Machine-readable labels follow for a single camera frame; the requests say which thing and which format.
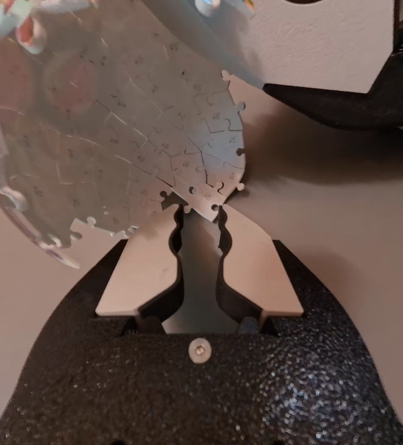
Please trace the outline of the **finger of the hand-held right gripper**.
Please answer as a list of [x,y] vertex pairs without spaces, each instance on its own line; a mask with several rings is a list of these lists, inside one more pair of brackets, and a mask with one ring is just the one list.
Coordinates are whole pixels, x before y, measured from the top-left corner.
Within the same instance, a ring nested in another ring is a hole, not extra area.
[[265,84],[368,93],[393,50],[394,1],[255,1],[238,30]]

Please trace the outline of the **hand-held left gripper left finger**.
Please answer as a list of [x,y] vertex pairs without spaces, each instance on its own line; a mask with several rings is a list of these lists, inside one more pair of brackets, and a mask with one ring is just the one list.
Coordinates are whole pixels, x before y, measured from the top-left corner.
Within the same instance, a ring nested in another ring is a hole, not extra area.
[[172,204],[128,239],[95,309],[100,317],[156,317],[165,321],[184,300],[178,252],[183,206]]

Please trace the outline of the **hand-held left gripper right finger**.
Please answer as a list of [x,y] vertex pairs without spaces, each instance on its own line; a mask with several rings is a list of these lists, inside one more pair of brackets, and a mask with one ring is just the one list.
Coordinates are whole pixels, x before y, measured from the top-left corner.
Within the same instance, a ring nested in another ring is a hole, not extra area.
[[221,258],[216,302],[237,323],[298,317],[304,309],[269,234],[230,205],[218,214]]

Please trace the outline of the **partly built puzzle ball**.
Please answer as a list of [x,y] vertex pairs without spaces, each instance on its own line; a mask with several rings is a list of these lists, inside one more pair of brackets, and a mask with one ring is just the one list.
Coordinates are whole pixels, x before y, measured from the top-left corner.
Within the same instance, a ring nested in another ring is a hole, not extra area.
[[143,1],[0,1],[0,207],[72,268],[76,221],[128,238],[171,193],[214,221],[244,107]]

